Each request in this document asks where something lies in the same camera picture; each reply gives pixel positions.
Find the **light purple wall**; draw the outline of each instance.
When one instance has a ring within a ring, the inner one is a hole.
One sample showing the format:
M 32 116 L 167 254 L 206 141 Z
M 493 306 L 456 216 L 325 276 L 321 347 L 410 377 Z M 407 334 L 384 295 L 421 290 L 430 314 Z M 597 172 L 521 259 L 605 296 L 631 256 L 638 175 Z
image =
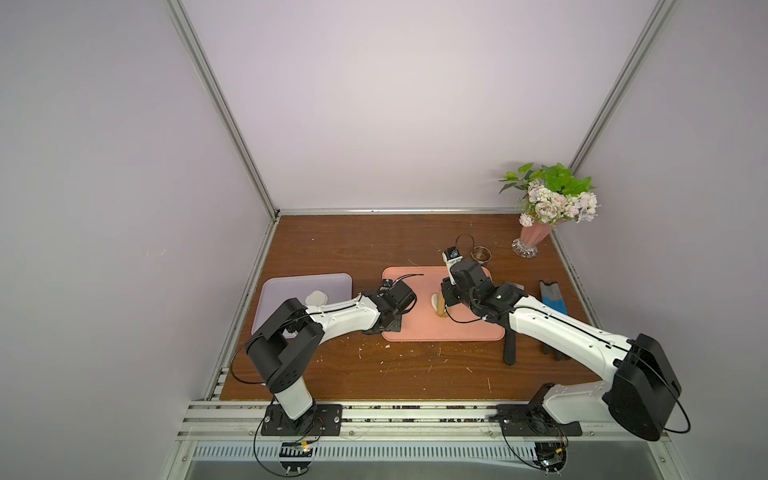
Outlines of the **light purple wall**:
M 655 0 L 185 0 L 279 208 L 497 207 L 569 162 Z
M 680 0 L 582 171 L 600 216 L 561 228 L 603 326 L 662 342 L 699 480 L 765 477 L 767 25 L 765 2 Z
M 156 478 L 266 213 L 163 2 L 3 2 L 0 45 L 0 478 Z

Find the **robotic arm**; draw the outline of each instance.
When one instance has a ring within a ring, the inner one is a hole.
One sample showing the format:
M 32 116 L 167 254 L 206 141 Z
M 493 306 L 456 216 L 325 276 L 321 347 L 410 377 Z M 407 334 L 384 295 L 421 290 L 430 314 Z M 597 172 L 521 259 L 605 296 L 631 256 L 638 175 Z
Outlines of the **robotic arm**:
M 681 388 L 656 340 L 605 332 L 547 307 L 509 282 L 496 286 L 476 261 L 463 259 L 454 247 L 443 252 L 443 260 L 449 270 L 441 285 L 446 306 L 463 303 L 484 321 L 539 339 L 601 378 L 576 386 L 544 384 L 527 405 L 497 406 L 498 415 L 492 419 L 502 423 L 502 431 L 514 426 L 509 435 L 580 435 L 575 422 L 615 421 L 642 439 L 660 438 Z M 399 331 L 402 315 L 415 301 L 401 280 L 384 280 L 376 292 L 333 305 L 285 301 L 246 343 L 247 355 L 280 403 L 273 406 L 270 423 L 276 424 L 279 416 L 280 427 L 271 435 L 306 434 L 314 429 L 315 418 L 322 421 L 321 414 L 329 413 L 331 406 L 318 409 L 302 377 L 320 343 L 357 330 L 370 335 Z M 284 330 L 296 333 L 291 343 L 283 337 Z M 340 416 L 341 406 L 333 407 Z M 320 431 L 332 434 L 328 422 L 323 425 L 326 430 Z M 551 451 L 551 458 L 543 451 L 537 454 L 542 465 L 555 471 L 555 465 L 564 464 L 564 452 L 555 458 L 557 446 Z
M 507 282 L 495 286 L 480 265 L 455 247 L 443 252 L 449 277 L 445 305 L 464 303 L 486 322 L 541 340 L 576 359 L 601 381 L 576 386 L 547 384 L 526 415 L 545 425 L 615 421 L 642 439 L 661 436 L 680 396 L 680 383 L 659 343 L 605 332 L 553 310 Z
M 286 429 L 297 434 L 312 428 L 316 403 L 302 374 L 320 343 L 357 330 L 369 335 L 399 331 L 402 315 L 415 302 L 413 290 L 398 280 L 384 280 L 378 292 L 333 305 L 304 306 L 295 298 L 283 302 L 249 339 L 247 355 L 280 403 Z M 284 330 L 297 333 L 291 343 Z

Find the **white flower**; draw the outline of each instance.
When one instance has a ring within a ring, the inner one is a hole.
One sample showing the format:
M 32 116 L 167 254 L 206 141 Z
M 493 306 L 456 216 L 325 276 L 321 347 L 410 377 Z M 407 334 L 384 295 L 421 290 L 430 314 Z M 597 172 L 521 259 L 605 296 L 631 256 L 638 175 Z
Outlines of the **white flower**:
M 554 205 L 559 210 L 562 210 L 565 207 L 565 204 L 567 203 L 568 203 L 568 200 L 565 198 L 565 195 L 552 194 L 552 205 Z
M 544 223 L 549 223 L 558 215 L 558 209 L 546 200 L 536 204 L 536 213 Z
M 544 185 L 536 184 L 528 188 L 528 198 L 531 200 L 532 204 L 549 200 L 551 195 L 552 192 Z
M 576 217 L 578 213 L 579 213 L 579 208 L 574 204 L 570 204 L 565 208 L 565 214 L 568 215 L 569 217 Z
M 523 227 L 530 227 L 531 225 L 533 225 L 533 217 L 531 217 L 528 214 L 522 214 L 520 216 L 520 224 Z
M 576 201 L 576 204 L 579 206 L 579 208 L 587 208 L 587 207 L 589 207 L 589 194 L 587 192 L 581 192 L 578 195 L 578 199 Z

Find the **pink vase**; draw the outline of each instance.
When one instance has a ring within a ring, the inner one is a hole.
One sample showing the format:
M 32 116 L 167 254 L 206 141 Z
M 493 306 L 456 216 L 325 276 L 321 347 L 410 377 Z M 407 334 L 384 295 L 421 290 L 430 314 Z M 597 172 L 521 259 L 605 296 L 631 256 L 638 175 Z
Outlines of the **pink vase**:
M 554 225 L 536 222 L 530 227 L 523 227 L 520 232 L 520 238 L 512 242 L 512 249 L 523 258 L 536 257 L 539 243 L 547 238 L 547 235 L 554 230 Z

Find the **small bowl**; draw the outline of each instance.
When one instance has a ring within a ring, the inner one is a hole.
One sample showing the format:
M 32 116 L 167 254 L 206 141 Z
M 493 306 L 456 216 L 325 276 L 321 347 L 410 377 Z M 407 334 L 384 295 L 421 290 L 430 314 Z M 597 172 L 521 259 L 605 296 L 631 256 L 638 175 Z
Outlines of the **small bowl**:
M 484 266 L 491 261 L 491 251 L 478 245 L 472 249 L 472 259 L 480 263 L 481 266 Z

